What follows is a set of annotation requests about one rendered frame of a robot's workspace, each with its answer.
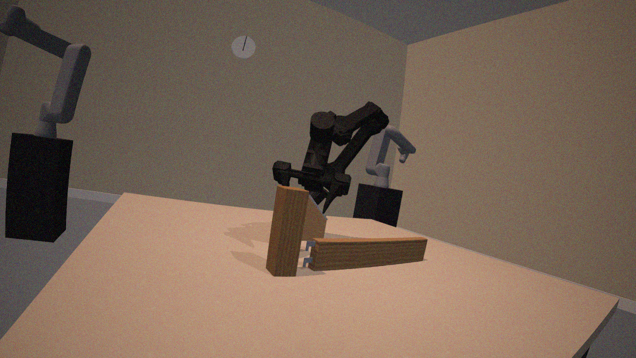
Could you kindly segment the brown wooden plank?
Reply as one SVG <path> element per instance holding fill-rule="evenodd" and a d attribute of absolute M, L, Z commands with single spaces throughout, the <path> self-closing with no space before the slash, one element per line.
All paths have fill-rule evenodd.
<path fill-rule="evenodd" d="M 312 270 L 360 269 L 423 261 L 426 238 L 312 238 L 311 257 L 304 258 Z"/>

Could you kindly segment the brown wooden post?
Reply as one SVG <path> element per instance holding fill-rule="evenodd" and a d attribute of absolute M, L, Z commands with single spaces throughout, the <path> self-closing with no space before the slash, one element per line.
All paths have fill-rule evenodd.
<path fill-rule="evenodd" d="M 273 276 L 296 276 L 309 191 L 277 186 L 266 269 Z"/>

